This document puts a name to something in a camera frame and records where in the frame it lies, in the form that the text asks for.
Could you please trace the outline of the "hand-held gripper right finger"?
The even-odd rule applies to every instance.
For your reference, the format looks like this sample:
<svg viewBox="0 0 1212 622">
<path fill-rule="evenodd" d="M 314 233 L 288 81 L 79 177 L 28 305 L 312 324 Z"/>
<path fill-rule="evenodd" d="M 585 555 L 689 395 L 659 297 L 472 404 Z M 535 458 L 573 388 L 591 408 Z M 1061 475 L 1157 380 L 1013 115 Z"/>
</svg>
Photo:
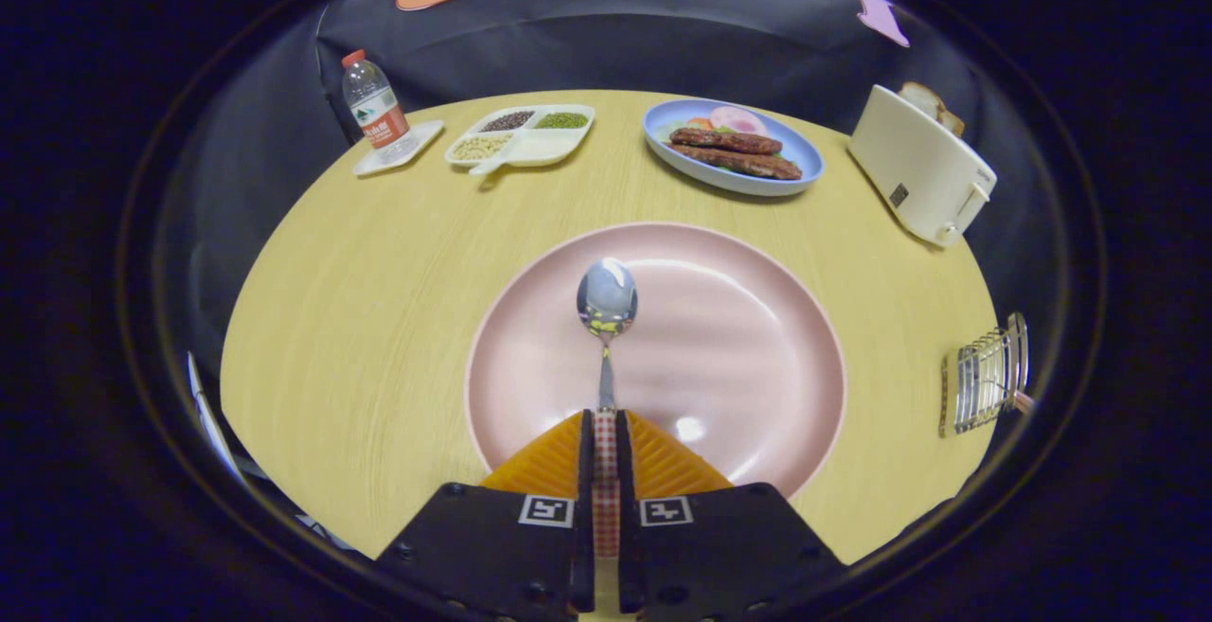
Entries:
<svg viewBox="0 0 1212 622">
<path fill-rule="evenodd" d="M 619 607 L 640 620 L 793 616 L 844 563 L 774 485 L 739 487 L 638 413 L 617 415 Z"/>
</svg>

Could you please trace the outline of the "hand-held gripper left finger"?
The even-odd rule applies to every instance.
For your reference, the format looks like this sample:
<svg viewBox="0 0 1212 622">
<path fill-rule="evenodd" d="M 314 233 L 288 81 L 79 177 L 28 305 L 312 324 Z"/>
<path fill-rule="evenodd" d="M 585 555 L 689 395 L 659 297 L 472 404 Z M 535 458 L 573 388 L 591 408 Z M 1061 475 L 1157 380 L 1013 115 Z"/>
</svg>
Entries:
<svg viewBox="0 0 1212 622">
<path fill-rule="evenodd" d="M 572 620 L 595 607 L 595 420 L 528 443 L 494 481 L 447 481 L 377 558 L 458 620 Z"/>
</svg>

